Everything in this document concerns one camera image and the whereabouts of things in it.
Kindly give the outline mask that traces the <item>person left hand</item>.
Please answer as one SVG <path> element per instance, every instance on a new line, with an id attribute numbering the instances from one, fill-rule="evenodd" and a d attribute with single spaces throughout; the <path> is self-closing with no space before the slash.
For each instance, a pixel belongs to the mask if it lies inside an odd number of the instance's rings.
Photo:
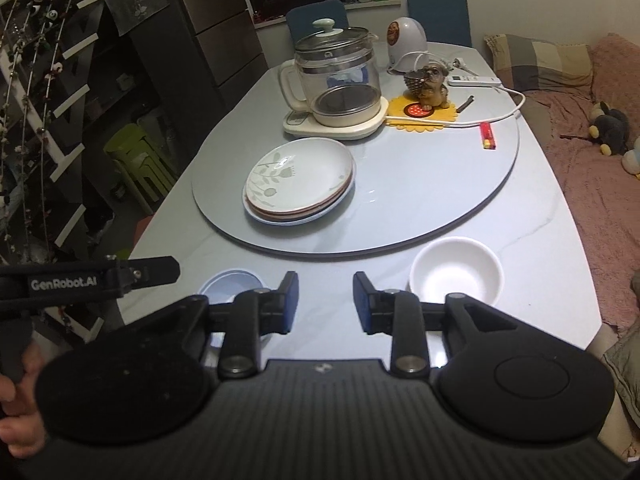
<path id="1" fill-rule="evenodd" d="M 46 445 L 47 434 L 35 400 L 35 384 L 46 365 L 39 344 L 33 341 L 22 356 L 24 375 L 20 382 L 1 376 L 1 441 L 10 454 L 22 460 L 39 453 Z"/>

